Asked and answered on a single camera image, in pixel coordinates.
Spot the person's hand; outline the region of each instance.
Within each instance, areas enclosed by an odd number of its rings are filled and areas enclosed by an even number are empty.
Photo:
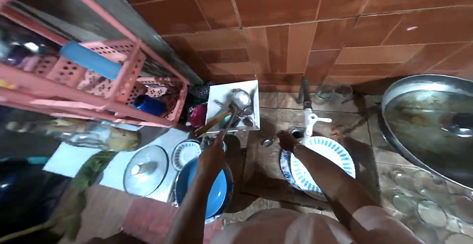
[[[198,159],[197,174],[211,180],[212,182],[217,178],[220,171],[222,171],[225,162],[222,138],[223,132],[220,132],[212,145],[207,147]]]
[[[276,135],[279,138],[279,145],[281,145],[281,148],[285,151],[294,153],[294,145],[299,143],[296,138],[287,131],[280,131]]]

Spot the drain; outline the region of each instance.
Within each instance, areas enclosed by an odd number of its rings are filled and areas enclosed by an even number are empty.
[[[296,138],[296,139],[300,139],[300,138],[303,138],[303,137],[304,137],[304,133],[303,133],[301,130],[296,129],[296,128],[291,129],[291,130],[289,131],[289,133],[291,133],[292,136],[293,136],[294,138]]]

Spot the wrist bracelet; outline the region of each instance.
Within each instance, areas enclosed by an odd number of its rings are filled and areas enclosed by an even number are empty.
[[[296,151],[296,148],[297,148],[298,146],[304,146],[304,145],[303,145],[302,143],[297,143],[297,144],[295,144],[294,147],[292,148],[292,151],[293,151],[292,153],[294,153],[294,152]]]

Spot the water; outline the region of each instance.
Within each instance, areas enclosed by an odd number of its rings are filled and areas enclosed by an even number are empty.
[[[411,91],[385,109],[397,139],[423,163],[458,182],[473,185],[473,138],[447,131],[461,114],[473,122],[473,97],[443,91]]]

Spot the white container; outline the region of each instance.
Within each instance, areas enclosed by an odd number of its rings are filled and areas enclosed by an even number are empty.
[[[260,129],[260,101],[258,93],[258,81],[247,81],[239,83],[230,83],[230,84],[221,84],[210,86],[209,92],[209,102],[207,103],[207,115],[205,117],[205,123],[207,123],[212,118],[217,117],[224,110],[218,106],[214,100],[222,102],[224,105],[228,106],[230,104],[230,93],[233,89],[242,89],[250,94],[251,104],[253,106],[253,114],[250,117],[253,119],[253,126],[245,126],[243,122],[237,125],[237,127],[231,127],[228,129],[228,132],[234,131],[249,131],[249,130],[259,130]],[[221,130],[220,124],[213,126],[207,131],[207,133],[215,133]]]

